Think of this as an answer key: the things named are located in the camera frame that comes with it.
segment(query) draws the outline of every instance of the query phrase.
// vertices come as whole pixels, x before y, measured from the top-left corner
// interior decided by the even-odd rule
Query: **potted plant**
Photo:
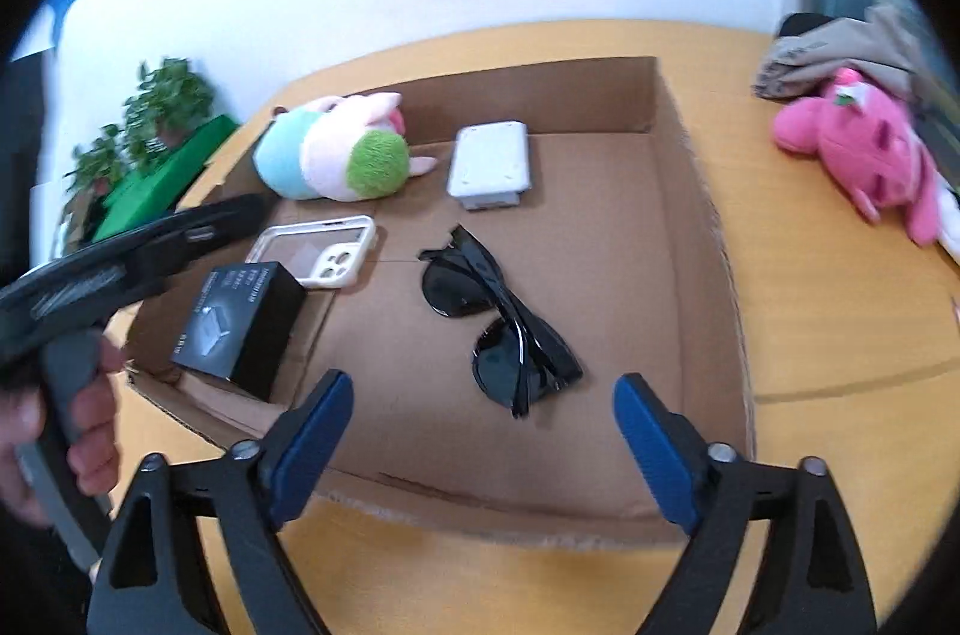
[[[99,198],[116,188],[127,174],[127,165],[117,140],[119,136],[120,127],[107,124],[100,129],[100,136],[93,140],[88,150],[83,150],[80,145],[75,146],[72,155],[76,167],[66,173],[66,177],[73,177],[72,191],[90,189]]]
[[[213,88],[185,58],[164,58],[137,73],[139,94],[124,102],[124,148],[133,165],[149,172],[210,118]]]

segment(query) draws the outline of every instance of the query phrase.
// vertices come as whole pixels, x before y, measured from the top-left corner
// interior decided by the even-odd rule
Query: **black box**
[[[216,267],[170,360],[268,400],[305,297],[279,261]]]

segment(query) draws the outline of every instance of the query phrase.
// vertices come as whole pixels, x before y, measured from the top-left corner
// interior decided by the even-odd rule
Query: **pink plush toy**
[[[870,223],[882,208],[905,206],[913,242],[928,245],[940,234],[937,168],[909,111],[856,71],[842,68],[822,97],[784,107],[773,138],[784,150],[819,155]]]

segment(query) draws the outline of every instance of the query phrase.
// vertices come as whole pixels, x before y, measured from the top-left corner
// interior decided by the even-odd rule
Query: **gray handle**
[[[66,452],[80,436],[70,418],[70,404],[96,378],[99,363],[100,331],[96,329],[66,333],[43,346],[40,367],[47,420],[37,442],[16,450],[24,477],[82,570],[89,570],[103,553],[110,501],[106,495],[80,494]]]

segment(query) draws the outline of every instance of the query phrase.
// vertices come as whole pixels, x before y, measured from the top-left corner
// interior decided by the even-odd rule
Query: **cardboard box wall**
[[[353,376],[356,407],[320,479],[325,496],[509,540],[584,546],[677,537],[613,422],[616,379],[641,372],[707,439],[749,456],[754,442],[719,221],[656,59],[496,68],[381,90],[403,95],[413,152],[437,156],[440,167],[382,200],[275,201],[273,223],[367,213],[380,241],[358,285],[310,295],[271,403],[224,392],[169,362],[209,268],[242,261],[251,242],[199,261],[143,303],[128,335],[134,387],[229,446],[266,432],[337,367]],[[462,126],[504,119],[528,126],[533,188],[520,207],[467,213],[445,194],[451,140]],[[272,197],[250,151],[207,199],[247,191]],[[534,405],[526,421],[491,403],[470,373],[473,343],[493,315],[441,318],[419,291],[416,254],[442,247],[458,222],[584,366],[581,384]]]

